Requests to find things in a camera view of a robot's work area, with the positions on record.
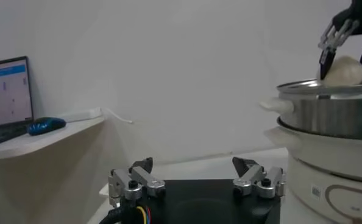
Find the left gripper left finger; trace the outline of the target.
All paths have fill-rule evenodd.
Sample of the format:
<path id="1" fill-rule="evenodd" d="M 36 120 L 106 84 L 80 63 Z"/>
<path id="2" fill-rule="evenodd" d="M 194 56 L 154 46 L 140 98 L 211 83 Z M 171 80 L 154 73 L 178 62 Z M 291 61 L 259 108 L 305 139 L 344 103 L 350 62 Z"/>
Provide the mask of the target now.
<path id="1" fill-rule="evenodd" d="M 127 170 L 112 169 L 108 176 L 108 200 L 111 206 L 122 201 L 137 203 L 144 196 L 162 199 L 166 194 L 164 180 L 151 175 L 153 158 L 135 161 Z"/>

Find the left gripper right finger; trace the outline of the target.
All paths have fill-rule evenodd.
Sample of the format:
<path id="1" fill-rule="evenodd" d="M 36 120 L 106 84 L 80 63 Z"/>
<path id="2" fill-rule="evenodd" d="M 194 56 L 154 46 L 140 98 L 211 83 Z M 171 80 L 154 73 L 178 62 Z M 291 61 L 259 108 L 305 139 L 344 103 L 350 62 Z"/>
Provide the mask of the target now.
<path id="1" fill-rule="evenodd" d="M 233 194 L 237 198 L 251 195 L 273 199 L 283 197 L 286 192 L 286 173 L 281 167 L 271 167 L 266 170 L 252 159 L 232 158 L 238 178 L 233 180 Z"/>

